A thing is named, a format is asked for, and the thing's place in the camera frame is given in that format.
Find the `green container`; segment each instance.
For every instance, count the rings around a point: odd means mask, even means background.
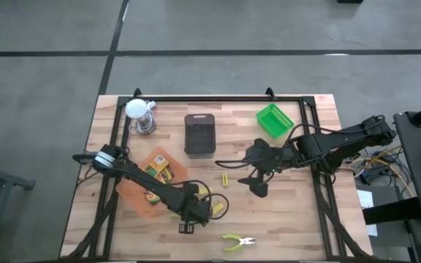
[[[272,138],[277,139],[293,127],[290,120],[275,104],[271,104],[256,114],[257,122]]]

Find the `black container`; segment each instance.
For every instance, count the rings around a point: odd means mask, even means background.
[[[216,151],[216,119],[212,114],[188,114],[184,117],[184,152],[190,159],[209,159]]]

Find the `pliers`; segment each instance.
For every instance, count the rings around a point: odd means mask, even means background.
[[[246,237],[246,238],[241,238],[239,235],[222,235],[222,237],[224,239],[234,239],[234,240],[238,240],[240,241],[240,243],[238,243],[237,245],[234,245],[231,248],[224,248],[224,252],[230,252],[230,251],[236,251],[238,250],[242,245],[251,245],[251,244],[255,244],[254,238],[253,237]]]

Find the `white lamp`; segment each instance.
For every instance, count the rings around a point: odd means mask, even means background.
[[[156,123],[153,120],[152,112],[155,105],[155,102],[145,102],[142,99],[133,99],[126,104],[126,115],[137,120],[135,125],[133,123],[129,125],[130,132],[133,127],[138,134],[151,134],[155,130]]]

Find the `wooden tabletop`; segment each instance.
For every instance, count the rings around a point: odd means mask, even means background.
[[[340,129],[333,95],[313,95],[319,122],[329,129]],[[110,140],[117,96],[100,96],[86,150],[99,150]],[[276,174],[269,183],[265,198],[253,195],[248,186],[237,179],[247,177],[251,168],[225,170],[215,160],[241,159],[254,139],[261,137],[271,145],[282,146],[285,137],[273,140],[257,123],[255,115],[269,102],[159,102],[154,108],[157,129],[152,135],[130,134],[130,159],[142,161],[155,147],[163,147],[188,170],[188,179],[207,183],[214,193],[222,193],[230,201],[228,214],[206,227],[197,226],[193,235],[178,234],[178,218],[162,213],[154,218],[138,216],[122,198],[113,233],[110,259],[127,260],[299,260],[325,259],[319,217],[308,168],[288,169]],[[276,102],[295,123],[301,123],[298,103]],[[211,113],[216,118],[216,152],[213,159],[189,159],[184,153],[184,117],[193,113]],[[295,132],[301,135],[302,129]],[[80,176],[83,177],[86,167]],[[229,186],[221,184],[226,172]],[[341,221],[347,231],[367,253],[372,253],[363,220],[354,178],[350,172],[338,172],[334,184]],[[94,222],[102,176],[96,175],[81,184],[75,192],[61,255],[67,255],[84,238]],[[234,242],[222,234],[253,237],[254,245],[245,245],[234,252],[223,252]],[[105,226],[101,232],[99,251],[103,247]],[[337,251],[333,228],[330,236]]]

